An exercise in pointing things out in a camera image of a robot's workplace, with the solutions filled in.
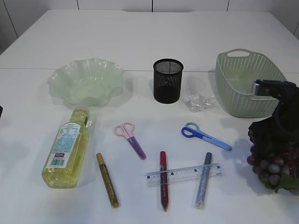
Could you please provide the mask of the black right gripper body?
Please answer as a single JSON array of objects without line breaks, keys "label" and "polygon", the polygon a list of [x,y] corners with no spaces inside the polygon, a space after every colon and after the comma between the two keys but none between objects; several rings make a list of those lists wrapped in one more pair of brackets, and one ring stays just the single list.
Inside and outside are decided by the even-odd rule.
[{"label": "black right gripper body", "polygon": [[269,135],[280,141],[299,142],[299,88],[288,81],[273,81],[269,88],[271,97],[278,99],[272,115],[253,122],[249,133],[258,137]]}]

